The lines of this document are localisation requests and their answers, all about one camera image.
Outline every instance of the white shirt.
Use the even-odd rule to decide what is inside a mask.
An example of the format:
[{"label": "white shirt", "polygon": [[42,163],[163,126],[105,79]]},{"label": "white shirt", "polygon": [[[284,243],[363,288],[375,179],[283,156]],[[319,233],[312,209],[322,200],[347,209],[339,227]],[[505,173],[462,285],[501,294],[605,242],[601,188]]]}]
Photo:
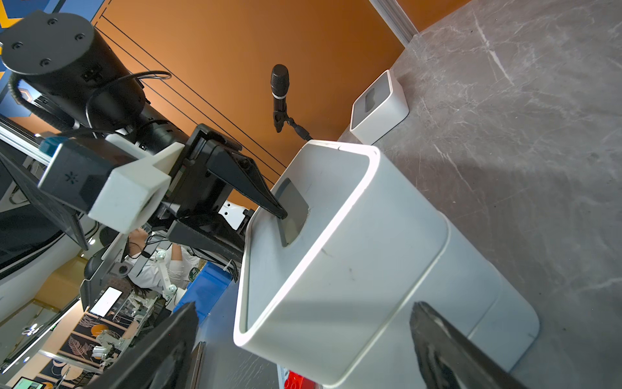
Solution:
[{"label": "white shirt", "polygon": [[[164,263],[169,271],[170,283],[176,285],[178,288],[185,288],[188,282],[190,282],[190,278],[188,277],[190,275],[190,270],[198,267],[199,257],[190,255],[188,250],[182,247],[182,260],[172,261],[172,250],[173,245],[166,250],[166,257],[164,258]],[[155,257],[156,253],[154,252],[150,260],[143,266],[140,274],[136,277],[129,276],[129,279],[141,288],[153,289],[159,292],[164,288],[164,281],[160,276],[160,271],[157,268],[156,262],[153,260]],[[138,258],[128,257],[127,260],[134,264]]]}]

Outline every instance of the orange wall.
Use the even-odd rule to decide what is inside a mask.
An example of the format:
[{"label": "orange wall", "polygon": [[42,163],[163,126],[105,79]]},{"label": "orange wall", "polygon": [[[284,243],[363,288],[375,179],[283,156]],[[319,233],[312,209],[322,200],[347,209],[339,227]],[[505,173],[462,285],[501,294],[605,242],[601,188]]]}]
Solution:
[{"label": "orange wall", "polygon": [[296,122],[336,140],[354,100],[404,49],[367,0],[106,0],[93,23],[131,72],[174,74],[145,80],[156,109],[188,134],[196,123],[228,133],[269,187],[304,144],[288,125],[274,129],[272,67],[289,69]]},{"label": "orange wall", "polygon": [[423,31],[469,0],[397,0],[418,31]]},{"label": "orange wall", "polygon": [[49,306],[62,309],[80,294],[85,265],[84,258],[76,256],[70,259],[50,274],[35,298]]}]

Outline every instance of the microphone stand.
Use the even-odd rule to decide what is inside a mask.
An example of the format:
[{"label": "microphone stand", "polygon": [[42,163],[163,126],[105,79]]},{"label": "microphone stand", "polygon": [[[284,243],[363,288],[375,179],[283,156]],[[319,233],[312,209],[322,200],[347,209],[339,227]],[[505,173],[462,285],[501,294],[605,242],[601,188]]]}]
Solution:
[{"label": "microphone stand", "polygon": [[280,133],[280,131],[283,129],[283,124],[285,123],[292,126],[294,128],[294,131],[296,131],[298,136],[300,136],[302,139],[306,141],[310,141],[313,139],[311,138],[311,135],[309,135],[309,132],[306,129],[296,124],[294,119],[290,118],[287,115],[286,111],[275,110],[274,111],[274,127],[276,127],[276,132]]}]

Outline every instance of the red object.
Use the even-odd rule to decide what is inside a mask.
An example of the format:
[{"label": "red object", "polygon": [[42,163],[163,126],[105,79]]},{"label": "red object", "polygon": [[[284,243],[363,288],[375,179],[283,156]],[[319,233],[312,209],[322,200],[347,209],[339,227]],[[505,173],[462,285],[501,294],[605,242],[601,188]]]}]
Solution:
[{"label": "red object", "polygon": [[285,389],[313,389],[315,388],[315,382],[306,379],[305,377],[289,372],[287,381],[285,381]]}]

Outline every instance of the computer screen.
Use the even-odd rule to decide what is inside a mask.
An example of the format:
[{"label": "computer screen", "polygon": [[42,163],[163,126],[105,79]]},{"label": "computer screen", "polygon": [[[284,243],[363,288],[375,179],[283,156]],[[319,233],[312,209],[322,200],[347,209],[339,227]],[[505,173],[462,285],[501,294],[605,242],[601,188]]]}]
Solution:
[{"label": "computer screen", "polygon": [[122,292],[120,290],[108,287],[100,299],[91,308],[90,312],[97,316],[105,316],[119,299]]},{"label": "computer screen", "polygon": [[35,382],[33,380],[29,380],[28,378],[22,377],[17,381],[17,384],[13,385],[12,389],[43,389],[45,384]]}]

